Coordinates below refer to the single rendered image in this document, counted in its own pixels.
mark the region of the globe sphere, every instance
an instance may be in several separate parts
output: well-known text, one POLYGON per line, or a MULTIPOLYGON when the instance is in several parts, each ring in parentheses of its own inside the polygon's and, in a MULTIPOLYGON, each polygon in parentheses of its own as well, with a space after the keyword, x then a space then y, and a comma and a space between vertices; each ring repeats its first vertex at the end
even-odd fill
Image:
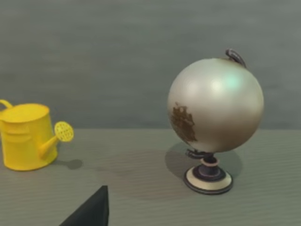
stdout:
POLYGON ((239 147, 254 134, 264 98, 243 65, 212 58, 189 65, 176 77, 167 108, 179 138, 199 151, 218 153, 239 147))

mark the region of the watering can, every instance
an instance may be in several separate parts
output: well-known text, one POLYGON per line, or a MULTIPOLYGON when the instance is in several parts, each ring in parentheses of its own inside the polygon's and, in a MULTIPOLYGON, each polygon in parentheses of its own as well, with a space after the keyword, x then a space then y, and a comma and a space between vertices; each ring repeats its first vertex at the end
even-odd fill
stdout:
POLYGON ((70 142, 72 127, 58 122, 52 130, 50 110, 40 104, 12 106, 0 100, 6 109, 0 111, 0 132, 4 165, 17 171, 36 170, 52 163, 59 141, 70 142))

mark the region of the brown map patch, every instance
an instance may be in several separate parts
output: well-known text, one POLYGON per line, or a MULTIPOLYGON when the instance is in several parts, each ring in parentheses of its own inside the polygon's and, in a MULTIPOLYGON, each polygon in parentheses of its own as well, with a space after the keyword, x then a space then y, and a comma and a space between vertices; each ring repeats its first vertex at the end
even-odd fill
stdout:
POLYGON ((197 141, 193 130, 195 124, 192 115, 187 113, 186 106, 179 106, 178 103, 175 104, 176 107, 173 108, 170 119, 174 131, 184 142, 197 141))

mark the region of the gray wall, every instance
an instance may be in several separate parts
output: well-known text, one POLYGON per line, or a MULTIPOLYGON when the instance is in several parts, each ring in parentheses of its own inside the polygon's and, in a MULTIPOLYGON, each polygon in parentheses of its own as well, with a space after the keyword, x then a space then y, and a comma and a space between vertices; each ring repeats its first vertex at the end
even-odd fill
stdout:
POLYGON ((266 99, 261 127, 301 127, 300 0, 1 0, 0 98, 76 128, 167 128, 175 76, 235 48, 266 99))

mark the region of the wooden table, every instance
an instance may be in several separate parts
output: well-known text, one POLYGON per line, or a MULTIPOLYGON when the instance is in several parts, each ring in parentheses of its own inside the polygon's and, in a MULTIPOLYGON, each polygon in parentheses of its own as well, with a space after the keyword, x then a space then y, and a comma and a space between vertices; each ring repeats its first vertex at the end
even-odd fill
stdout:
POLYGON ((260 130, 217 155, 234 188, 206 196, 182 182, 197 165, 171 130, 79 129, 32 172, 0 167, 0 225, 57 226, 101 185, 110 226, 300 226, 301 131, 260 130))

